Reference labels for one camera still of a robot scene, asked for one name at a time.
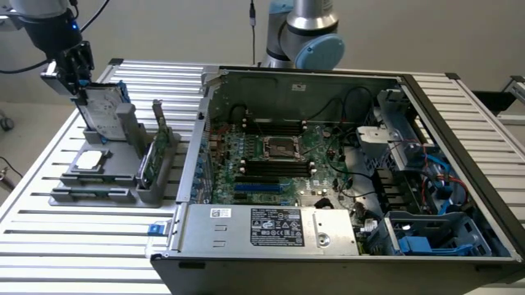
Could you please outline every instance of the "green circuit board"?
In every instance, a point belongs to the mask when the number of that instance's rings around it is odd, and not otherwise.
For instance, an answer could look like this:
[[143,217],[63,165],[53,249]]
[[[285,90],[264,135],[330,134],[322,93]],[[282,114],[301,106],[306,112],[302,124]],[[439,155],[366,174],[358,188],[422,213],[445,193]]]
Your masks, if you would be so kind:
[[[260,205],[298,205],[311,206],[326,195],[337,196],[333,189],[334,179],[339,183],[347,180],[343,173],[331,169],[327,164],[326,152],[335,152],[331,164],[342,171],[347,171],[345,162],[339,162],[339,141],[333,141],[333,129],[323,125],[310,127],[298,136],[246,135],[239,128],[232,127],[216,139],[214,156],[214,193],[211,202],[218,204],[260,204]],[[299,153],[268,149],[271,142],[294,144]],[[235,197],[235,177],[242,159],[252,161],[290,161],[314,162],[317,172],[311,177],[278,177],[281,192],[246,192],[246,198]]]

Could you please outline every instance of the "white wall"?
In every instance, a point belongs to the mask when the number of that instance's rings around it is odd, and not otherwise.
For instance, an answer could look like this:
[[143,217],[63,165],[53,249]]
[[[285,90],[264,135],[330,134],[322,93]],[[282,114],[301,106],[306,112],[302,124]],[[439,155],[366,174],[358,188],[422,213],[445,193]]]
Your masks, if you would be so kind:
[[[258,58],[270,0],[255,0]],[[334,0],[347,52],[342,68],[457,72],[472,88],[500,89],[525,74],[522,0]],[[80,1],[83,24],[102,0]],[[98,76],[111,57],[214,63],[251,61],[248,0],[112,0],[84,33]],[[0,33],[0,68],[43,59],[24,33]],[[0,76],[0,100],[69,103],[39,71]]]

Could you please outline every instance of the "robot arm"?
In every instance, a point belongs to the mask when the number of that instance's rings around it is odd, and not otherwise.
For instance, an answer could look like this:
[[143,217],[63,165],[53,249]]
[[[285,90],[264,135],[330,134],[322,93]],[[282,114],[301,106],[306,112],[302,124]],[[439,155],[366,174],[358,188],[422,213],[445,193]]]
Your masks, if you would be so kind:
[[76,95],[95,68],[69,5],[76,0],[11,0],[17,22],[49,61],[41,78],[61,95]]
[[333,69],[345,53],[331,0],[274,0],[270,4],[270,68]]

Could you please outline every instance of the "blue pcie slot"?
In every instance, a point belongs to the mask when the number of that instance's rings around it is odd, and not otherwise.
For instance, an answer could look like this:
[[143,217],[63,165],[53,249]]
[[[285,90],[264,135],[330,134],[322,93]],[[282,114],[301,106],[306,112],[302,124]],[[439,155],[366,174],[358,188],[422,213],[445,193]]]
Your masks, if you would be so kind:
[[283,187],[273,184],[236,184],[235,192],[277,192],[282,193]]

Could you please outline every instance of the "power supply label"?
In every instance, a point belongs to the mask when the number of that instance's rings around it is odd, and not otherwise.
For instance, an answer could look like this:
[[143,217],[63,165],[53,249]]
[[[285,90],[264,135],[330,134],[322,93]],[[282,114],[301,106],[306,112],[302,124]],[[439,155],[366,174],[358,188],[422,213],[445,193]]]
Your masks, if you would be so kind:
[[250,242],[254,246],[305,246],[299,209],[252,208],[250,222]]

